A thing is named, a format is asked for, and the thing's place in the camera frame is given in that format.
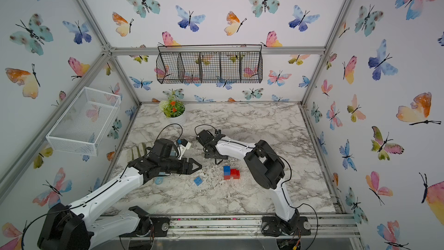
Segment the dark blue square lego brick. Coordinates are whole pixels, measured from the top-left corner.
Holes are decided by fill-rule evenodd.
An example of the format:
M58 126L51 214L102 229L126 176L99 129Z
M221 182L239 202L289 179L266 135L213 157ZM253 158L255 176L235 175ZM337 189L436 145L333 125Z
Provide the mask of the dark blue square lego brick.
M224 174L224 176L230 176L231 175L231 167L230 166L224 166L223 167L223 174Z

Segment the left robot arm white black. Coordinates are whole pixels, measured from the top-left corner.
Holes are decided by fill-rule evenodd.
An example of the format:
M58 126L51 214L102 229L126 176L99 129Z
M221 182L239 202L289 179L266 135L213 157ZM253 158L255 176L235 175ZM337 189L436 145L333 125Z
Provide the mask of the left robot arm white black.
M200 163L183 154L191 148L187 140L161 138L147 153L97 190L65 206L53 206L47 213L38 238L41 250L90 250L114 237L132 234L152 237L154 223L148 212L133 206L108 219L100 216L133 190L143 186L160 173L191 175L202 168Z

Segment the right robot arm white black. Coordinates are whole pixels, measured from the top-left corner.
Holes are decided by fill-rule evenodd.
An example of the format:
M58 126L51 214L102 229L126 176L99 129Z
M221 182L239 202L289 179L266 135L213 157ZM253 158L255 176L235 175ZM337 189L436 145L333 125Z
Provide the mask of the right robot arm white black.
M294 232L299 221L299 212L290 200L284 179L283 159L261 140L255 144L233 140L220 132L212 134L202 130L197 141L203 146L208 159L227 159L233 157L246 163L253 179L271 193L275 215L279 218L278 227L289 234Z

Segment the red long lego brick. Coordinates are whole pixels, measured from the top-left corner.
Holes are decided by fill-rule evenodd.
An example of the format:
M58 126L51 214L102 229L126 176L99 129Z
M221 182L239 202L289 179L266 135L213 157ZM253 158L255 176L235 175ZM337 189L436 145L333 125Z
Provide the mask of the red long lego brick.
M231 169L231 175L230 176L224 176L225 180L239 179L239 178L240 178L240 172L237 169Z

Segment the small blue lego brick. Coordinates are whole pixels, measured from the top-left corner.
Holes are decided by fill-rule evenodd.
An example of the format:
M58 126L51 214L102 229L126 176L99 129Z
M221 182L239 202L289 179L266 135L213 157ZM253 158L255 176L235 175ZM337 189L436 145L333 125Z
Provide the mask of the small blue lego brick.
M196 177L196 179L194 180L194 183L197 186L200 186L203 183L203 180L201 179L201 177Z

